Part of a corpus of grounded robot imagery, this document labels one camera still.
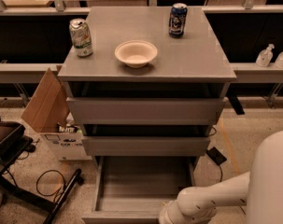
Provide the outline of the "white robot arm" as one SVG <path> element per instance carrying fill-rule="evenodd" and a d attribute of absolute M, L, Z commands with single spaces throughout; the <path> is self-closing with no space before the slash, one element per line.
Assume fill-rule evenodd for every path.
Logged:
<path fill-rule="evenodd" d="M 159 216 L 160 224 L 200 224 L 219 206 L 247 208 L 246 224 L 283 224 L 283 131 L 265 138 L 251 170 L 209 187 L 184 188 Z"/>

